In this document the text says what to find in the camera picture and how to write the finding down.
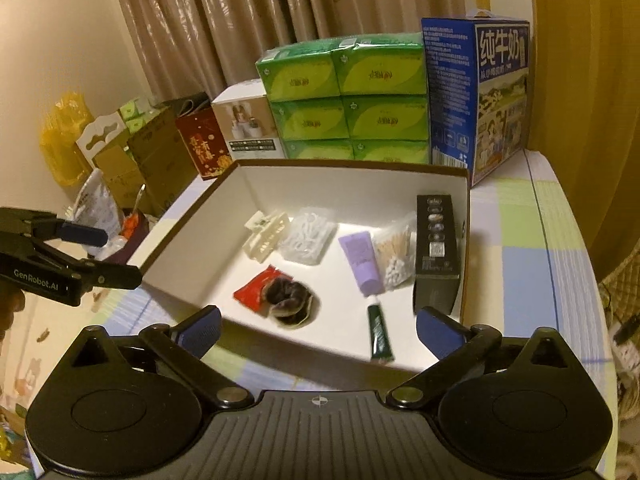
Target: dark green ointment tube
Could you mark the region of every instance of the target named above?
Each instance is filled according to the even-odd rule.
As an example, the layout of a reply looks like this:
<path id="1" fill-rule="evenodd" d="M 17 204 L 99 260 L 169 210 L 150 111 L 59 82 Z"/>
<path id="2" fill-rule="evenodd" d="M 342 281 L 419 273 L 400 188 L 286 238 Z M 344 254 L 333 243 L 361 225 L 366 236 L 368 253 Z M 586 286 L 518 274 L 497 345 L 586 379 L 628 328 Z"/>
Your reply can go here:
<path id="1" fill-rule="evenodd" d="M 394 360 L 389 336 L 386 333 L 385 318 L 379 303 L 367 307 L 369 316 L 369 338 L 371 339 L 371 360 L 379 363 L 389 363 Z"/>

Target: purple cream tube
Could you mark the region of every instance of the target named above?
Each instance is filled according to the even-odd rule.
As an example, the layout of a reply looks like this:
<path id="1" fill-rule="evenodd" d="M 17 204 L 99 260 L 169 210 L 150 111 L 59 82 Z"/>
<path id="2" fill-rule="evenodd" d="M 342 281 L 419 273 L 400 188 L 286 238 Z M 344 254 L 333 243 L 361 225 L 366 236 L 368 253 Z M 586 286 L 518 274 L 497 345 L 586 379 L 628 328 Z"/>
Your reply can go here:
<path id="1" fill-rule="evenodd" d="M 346 235 L 339 238 L 338 241 L 347 256 L 347 261 L 361 293 L 364 296 L 382 294 L 385 287 L 380 279 L 376 253 L 373 250 L 369 231 Z"/>

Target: black circular disc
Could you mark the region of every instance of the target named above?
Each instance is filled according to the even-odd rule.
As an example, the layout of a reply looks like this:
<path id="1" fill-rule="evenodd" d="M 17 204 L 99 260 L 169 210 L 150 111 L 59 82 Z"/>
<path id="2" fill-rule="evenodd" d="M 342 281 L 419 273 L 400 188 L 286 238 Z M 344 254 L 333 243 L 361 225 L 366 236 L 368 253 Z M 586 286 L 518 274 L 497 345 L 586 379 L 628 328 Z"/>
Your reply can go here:
<path id="1" fill-rule="evenodd" d="M 564 474 L 589 463 L 609 439 L 604 402 L 560 370 L 540 368 L 549 371 L 489 374 L 450 389 L 438 408 L 446 440 L 497 476 Z"/>
<path id="2" fill-rule="evenodd" d="M 202 410 L 191 390 L 157 374 L 100 368 L 76 368 L 65 381 L 47 383 L 28 411 L 28 439 L 51 468 L 127 476 L 192 444 Z"/>

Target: triangular cutout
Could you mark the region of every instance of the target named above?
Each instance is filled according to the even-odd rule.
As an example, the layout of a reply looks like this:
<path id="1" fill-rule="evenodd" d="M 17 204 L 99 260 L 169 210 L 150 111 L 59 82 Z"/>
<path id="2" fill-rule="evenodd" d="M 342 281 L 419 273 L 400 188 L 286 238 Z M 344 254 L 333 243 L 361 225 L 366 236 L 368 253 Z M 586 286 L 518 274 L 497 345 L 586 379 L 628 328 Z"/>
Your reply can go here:
<path id="1" fill-rule="evenodd" d="M 567 368 L 558 346 L 556 346 L 553 339 L 549 338 L 544 338 L 540 341 L 536 351 L 531 356 L 531 363 L 555 368 Z"/>
<path id="2" fill-rule="evenodd" d="M 73 367 L 101 365 L 105 364 L 108 360 L 107 354 L 100 345 L 100 342 L 92 337 L 84 343 L 84 347 L 82 347 L 78 357 L 76 357 Z"/>

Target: tablecloth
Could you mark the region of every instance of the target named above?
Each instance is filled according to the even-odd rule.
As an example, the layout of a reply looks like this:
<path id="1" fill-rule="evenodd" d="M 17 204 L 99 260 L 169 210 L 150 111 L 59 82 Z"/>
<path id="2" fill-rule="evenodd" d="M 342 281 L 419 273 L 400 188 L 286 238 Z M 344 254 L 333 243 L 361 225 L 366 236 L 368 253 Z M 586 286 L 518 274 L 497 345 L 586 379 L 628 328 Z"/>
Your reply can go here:
<path id="1" fill-rule="evenodd" d="M 159 221 L 155 237 L 168 232 L 208 185 L 195 182 Z M 616 378 L 596 281 L 571 208 L 546 158 L 518 152 L 471 190 L 470 204 L 465 324 L 484 322 L 507 336 L 529 336 L 539 326 L 558 329 L 615 418 Z M 104 325 L 111 335 L 125 335 L 153 322 L 173 324 L 184 316 L 140 288 L 111 291 L 93 323 Z M 262 389 L 335 388 L 318 381 L 311 370 L 293 375 L 264 364 L 264 349 L 253 348 L 251 341 L 235 343 L 244 344 L 244 351 L 219 344 L 204 361 L 254 394 Z M 614 436 L 598 466 L 605 478 L 614 477 L 616 432 L 615 420 Z"/>

